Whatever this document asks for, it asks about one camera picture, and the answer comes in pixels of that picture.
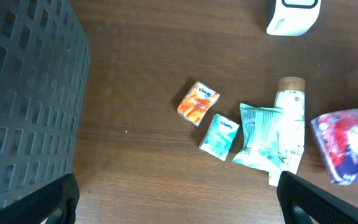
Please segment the bottle cap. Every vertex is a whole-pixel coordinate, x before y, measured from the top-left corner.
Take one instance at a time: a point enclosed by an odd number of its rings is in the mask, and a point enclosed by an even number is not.
[[[298,77],[285,77],[280,79],[278,84],[279,91],[285,90],[296,90],[296,91],[305,91],[305,80]]]

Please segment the orange packet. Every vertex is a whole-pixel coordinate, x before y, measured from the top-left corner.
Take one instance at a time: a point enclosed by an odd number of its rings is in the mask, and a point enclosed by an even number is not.
[[[179,104],[178,114],[198,126],[218,98],[219,93],[201,82],[196,82]]]

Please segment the packaged item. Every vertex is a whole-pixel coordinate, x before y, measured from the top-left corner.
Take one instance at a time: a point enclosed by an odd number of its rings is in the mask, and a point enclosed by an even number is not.
[[[225,161],[238,129],[239,125],[234,121],[219,114],[214,115],[200,149]]]
[[[244,146],[233,162],[279,173],[278,129],[282,109],[240,105]]]
[[[275,108],[283,109],[278,157],[280,170],[296,174],[305,145],[305,80],[285,77],[278,84]],[[278,185],[280,174],[269,173],[269,184]]]
[[[331,182],[358,182],[358,109],[324,114],[311,124]]]
[[[218,98],[219,93],[201,82],[196,82],[179,104],[178,114],[198,126]]]

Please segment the wood grain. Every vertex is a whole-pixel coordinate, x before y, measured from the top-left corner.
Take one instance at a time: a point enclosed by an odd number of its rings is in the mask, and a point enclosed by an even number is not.
[[[267,2],[76,0],[92,53],[73,171],[77,223],[283,223],[265,172],[198,149],[215,113],[273,106],[281,77],[306,80],[306,118],[358,108],[358,1],[323,1],[301,37],[265,33]],[[177,115],[190,86],[221,94],[200,127]],[[309,127],[298,175],[358,207],[358,184],[329,183]]]

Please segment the gray plastic basket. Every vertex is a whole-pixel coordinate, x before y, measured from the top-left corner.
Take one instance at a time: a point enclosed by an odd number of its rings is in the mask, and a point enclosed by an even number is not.
[[[65,0],[0,0],[0,209],[71,172],[90,52]]]

